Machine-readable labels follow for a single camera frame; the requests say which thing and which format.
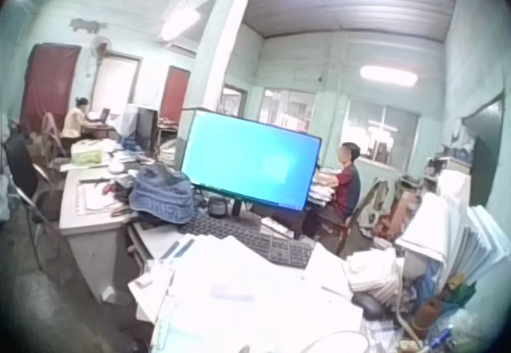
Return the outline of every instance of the concrete floor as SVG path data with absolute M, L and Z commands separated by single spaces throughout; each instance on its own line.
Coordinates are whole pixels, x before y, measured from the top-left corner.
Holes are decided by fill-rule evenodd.
M 44 271 L 38 269 L 23 211 L 0 231 L 0 335 L 9 334 L 18 346 L 9 351 L 143 351 L 133 350 L 133 341 L 147 342 L 151 327 L 134 319 L 134 309 L 115 319 L 93 298 L 58 232 L 39 235 Z

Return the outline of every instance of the red door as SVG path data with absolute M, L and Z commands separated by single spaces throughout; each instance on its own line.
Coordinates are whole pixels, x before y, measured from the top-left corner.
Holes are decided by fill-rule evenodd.
M 47 112 L 53 114 L 57 128 L 62 129 L 80 50 L 80 46 L 49 43 L 36 44 L 32 49 L 20 118 L 30 131 L 41 130 L 42 117 Z
M 176 67 L 168 68 L 167 82 L 160 108 L 161 117 L 179 121 L 189 79 L 188 71 Z

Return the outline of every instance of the pillar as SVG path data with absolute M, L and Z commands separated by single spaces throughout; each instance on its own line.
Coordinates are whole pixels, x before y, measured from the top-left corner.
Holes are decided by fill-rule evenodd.
M 186 109 L 216 111 L 225 72 L 236 42 L 248 0 L 216 0 L 197 50 L 184 98 L 176 142 L 176 167 L 180 168 L 193 114 Z
M 339 147 L 339 136 L 342 126 L 344 107 L 339 101 L 343 82 L 343 58 L 346 35 L 343 32 L 332 34 L 330 60 L 324 90 L 315 98 L 312 114 L 311 135 L 321 137 L 319 162 L 321 165 L 336 166 L 336 151 Z

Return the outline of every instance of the wall fan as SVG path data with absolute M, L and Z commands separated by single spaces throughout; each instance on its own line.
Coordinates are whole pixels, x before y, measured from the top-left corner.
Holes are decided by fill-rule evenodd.
M 96 36 L 90 43 L 90 53 L 98 62 L 103 60 L 106 50 L 112 49 L 112 42 L 104 36 Z

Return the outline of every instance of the keyboard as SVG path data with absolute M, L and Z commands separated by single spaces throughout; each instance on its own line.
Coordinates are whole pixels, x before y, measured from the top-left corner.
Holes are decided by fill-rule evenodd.
M 182 233 L 212 235 L 218 239 L 235 237 L 241 244 L 274 263 L 294 268 L 305 268 L 311 258 L 310 245 L 296 240 L 264 235 L 246 226 L 198 215 L 180 228 Z

